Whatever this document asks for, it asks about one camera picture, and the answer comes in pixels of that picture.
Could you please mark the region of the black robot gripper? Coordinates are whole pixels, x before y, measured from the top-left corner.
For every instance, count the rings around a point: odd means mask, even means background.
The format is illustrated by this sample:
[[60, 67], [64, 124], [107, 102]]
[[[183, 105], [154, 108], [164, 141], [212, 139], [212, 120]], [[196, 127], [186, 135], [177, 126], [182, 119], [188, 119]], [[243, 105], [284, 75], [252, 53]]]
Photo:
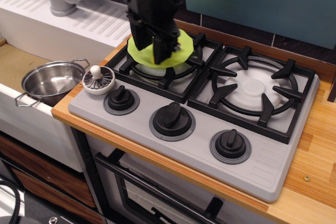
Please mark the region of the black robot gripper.
[[153, 44], [154, 63], [180, 49], [180, 31], [173, 18], [182, 0], [127, 0], [128, 18], [137, 50]]

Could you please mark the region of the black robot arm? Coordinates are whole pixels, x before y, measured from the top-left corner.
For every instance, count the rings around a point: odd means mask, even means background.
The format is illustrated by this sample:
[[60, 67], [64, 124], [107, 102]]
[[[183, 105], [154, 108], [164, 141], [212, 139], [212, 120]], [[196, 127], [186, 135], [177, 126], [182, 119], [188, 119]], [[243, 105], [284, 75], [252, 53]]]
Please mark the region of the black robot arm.
[[159, 65], [176, 52], [180, 31], [174, 16], [184, 0], [126, 0], [131, 33], [137, 50], [153, 46], [154, 63]]

